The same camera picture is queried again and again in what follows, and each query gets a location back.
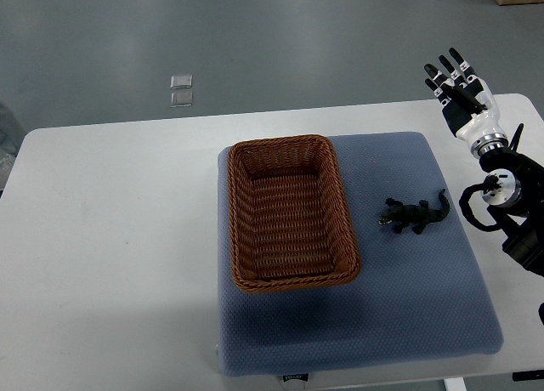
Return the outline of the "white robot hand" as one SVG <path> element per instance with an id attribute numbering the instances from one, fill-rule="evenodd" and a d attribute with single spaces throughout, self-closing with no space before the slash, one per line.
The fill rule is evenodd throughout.
<path id="1" fill-rule="evenodd" d="M 426 64 L 425 84 L 443 106 L 442 113 L 451 133 L 466 143 L 470 151 L 490 151 L 507 147 L 508 140 L 499 126 L 500 111 L 486 81 L 455 49 L 449 49 L 461 72 L 443 55 L 439 62 L 448 71 Z"/>

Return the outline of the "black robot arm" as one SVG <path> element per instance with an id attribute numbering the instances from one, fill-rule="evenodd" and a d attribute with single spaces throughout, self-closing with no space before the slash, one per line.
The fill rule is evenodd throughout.
<path id="1" fill-rule="evenodd" d="M 503 231 L 502 250 L 525 270 L 542 275 L 543 166 L 518 151 L 524 126 L 506 135 L 489 86 L 455 48 L 439 61 L 442 70 L 424 66 L 425 83 L 441 103 L 451 133 L 487 173 L 483 182 L 462 192 L 463 217 L 478 230 Z"/>

